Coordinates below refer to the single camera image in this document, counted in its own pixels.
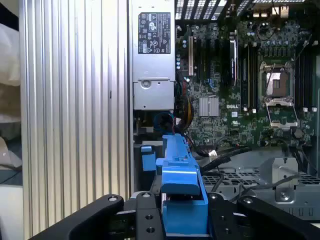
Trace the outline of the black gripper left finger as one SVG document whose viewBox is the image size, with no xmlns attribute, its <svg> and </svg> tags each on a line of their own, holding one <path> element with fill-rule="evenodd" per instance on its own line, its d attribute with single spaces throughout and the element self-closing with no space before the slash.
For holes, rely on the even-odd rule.
<svg viewBox="0 0 320 240">
<path fill-rule="evenodd" d="M 107 194 L 32 236 L 33 240 L 164 240 L 155 195 L 148 191 L 124 201 Z"/>
</svg>

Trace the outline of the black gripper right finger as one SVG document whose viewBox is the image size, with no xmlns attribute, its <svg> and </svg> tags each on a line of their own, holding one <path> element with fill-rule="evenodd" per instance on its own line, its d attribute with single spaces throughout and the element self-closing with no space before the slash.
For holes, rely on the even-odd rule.
<svg viewBox="0 0 320 240">
<path fill-rule="evenodd" d="M 208 223 L 212 240 L 318 240 L 320 229 L 253 196 L 236 204 L 209 193 Z"/>
</svg>

